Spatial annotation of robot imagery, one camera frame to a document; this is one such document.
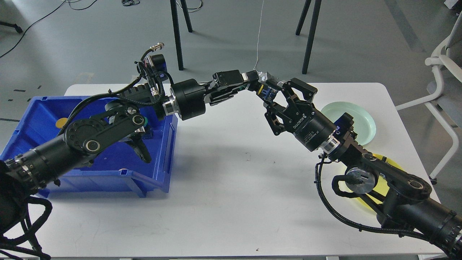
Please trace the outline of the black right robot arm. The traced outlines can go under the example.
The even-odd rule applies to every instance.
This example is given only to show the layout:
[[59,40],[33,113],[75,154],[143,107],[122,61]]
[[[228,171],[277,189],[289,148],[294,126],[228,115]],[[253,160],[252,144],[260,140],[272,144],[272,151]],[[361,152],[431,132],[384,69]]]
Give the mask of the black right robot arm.
[[[449,260],[461,259],[461,216],[430,198],[431,185],[387,163],[356,141],[353,117],[343,113],[330,121],[312,100],[317,89],[293,78],[277,82],[261,79],[256,90],[267,109],[265,117],[275,135],[292,133],[310,151],[322,150],[315,165],[315,185],[328,212],[358,231],[412,237],[440,248]],[[376,212],[380,227],[354,222],[328,202],[321,183],[322,166],[341,162],[344,174],[334,176],[338,196],[359,198]]]

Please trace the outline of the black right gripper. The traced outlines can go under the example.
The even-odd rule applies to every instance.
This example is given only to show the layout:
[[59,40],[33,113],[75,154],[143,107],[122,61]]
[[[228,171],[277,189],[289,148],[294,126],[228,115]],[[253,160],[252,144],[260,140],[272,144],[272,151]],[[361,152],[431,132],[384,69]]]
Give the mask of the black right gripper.
[[[298,97],[294,89],[302,93],[303,99]],[[274,135],[287,131],[310,152],[328,140],[336,127],[314,107],[313,98],[317,92],[317,88],[297,78],[284,82],[282,93],[288,106],[264,103],[267,109],[265,118]]]

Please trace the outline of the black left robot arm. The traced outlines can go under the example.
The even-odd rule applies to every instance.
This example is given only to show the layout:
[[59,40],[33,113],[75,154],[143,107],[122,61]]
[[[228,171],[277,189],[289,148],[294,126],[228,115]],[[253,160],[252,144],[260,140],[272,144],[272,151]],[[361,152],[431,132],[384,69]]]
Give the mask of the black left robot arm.
[[163,46],[151,46],[135,62],[139,75],[127,86],[79,102],[55,138],[1,161],[2,255],[15,260],[18,257],[10,252],[40,260],[51,258],[42,252],[36,232],[48,220],[52,204],[35,194],[51,182],[59,185],[65,173],[90,166],[106,148],[119,141],[130,146],[143,162],[151,162],[139,132],[148,122],[141,108],[152,107],[160,120],[175,113],[188,120],[204,114],[207,103],[219,104],[259,82],[256,70],[232,70],[215,73],[206,83],[192,79],[175,84],[164,57],[152,55]]

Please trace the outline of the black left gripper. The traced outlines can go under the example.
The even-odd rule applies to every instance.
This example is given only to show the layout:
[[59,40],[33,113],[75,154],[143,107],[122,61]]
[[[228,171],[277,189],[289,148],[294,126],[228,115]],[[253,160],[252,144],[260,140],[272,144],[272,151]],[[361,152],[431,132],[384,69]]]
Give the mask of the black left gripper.
[[239,91],[255,91],[259,84],[259,75],[255,70],[247,73],[239,70],[217,72],[212,78],[212,82],[198,83],[195,79],[188,79],[171,84],[171,95],[163,102],[165,116],[178,114],[181,120],[189,120],[205,113],[207,91],[208,104],[214,106],[233,98]]

